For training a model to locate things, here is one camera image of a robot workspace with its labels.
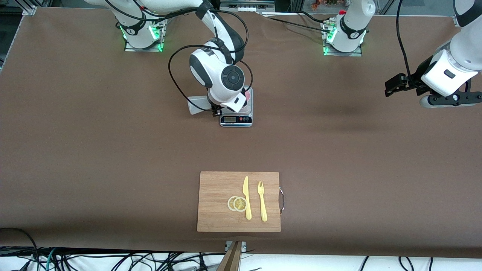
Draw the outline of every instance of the fork handle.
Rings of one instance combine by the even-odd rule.
[[[261,200],[261,220],[266,222],[268,221],[268,215],[266,214],[265,198],[263,195],[260,195],[259,198]]]

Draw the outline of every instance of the brown table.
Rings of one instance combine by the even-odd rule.
[[[384,97],[404,72],[394,17],[374,17],[363,57],[343,58],[323,56],[315,31],[240,16],[248,129],[190,116],[169,78],[174,50],[213,36],[195,15],[169,24],[163,53],[125,53],[108,10],[25,17],[0,75],[0,226],[40,246],[222,251],[238,239],[257,253],[482,257],[482,106]],[[449,17],[401,18],[412,70],[456,31]],[[201,95],[190,53],[173,71]],[[278,171],[281,232],[196,232],[203,170]]]

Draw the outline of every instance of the yellow knife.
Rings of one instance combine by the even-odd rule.
[[[242,186],[242,192],[246,197],[246,219],[251,220],[251,206],[249,205],[249,190],[248,190],[248,176],[244,178],[244,184]]]

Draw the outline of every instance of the wooden cutting board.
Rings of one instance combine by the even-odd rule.
[[[249,178],[249,201],[252,219],[244,212],[231,211],[228,200],[232,196],[245,197],[244,178]],[[261,221],[258,181],[263,181],[268,220]],[[203,171],[199,182],[199,232],[280,232],[279,205],[280,175],[278,172],[220,172]]]

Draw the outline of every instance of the fork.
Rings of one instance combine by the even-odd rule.
[[[259,199],[261,200],[261,220],[263,222],[266,222],[268,220],[268,215],[266,214],[265,199],[263,198],[264,193],[265,193],[265,188],[263,187],[263,182],[259,181],[258,194],[259,194]]]

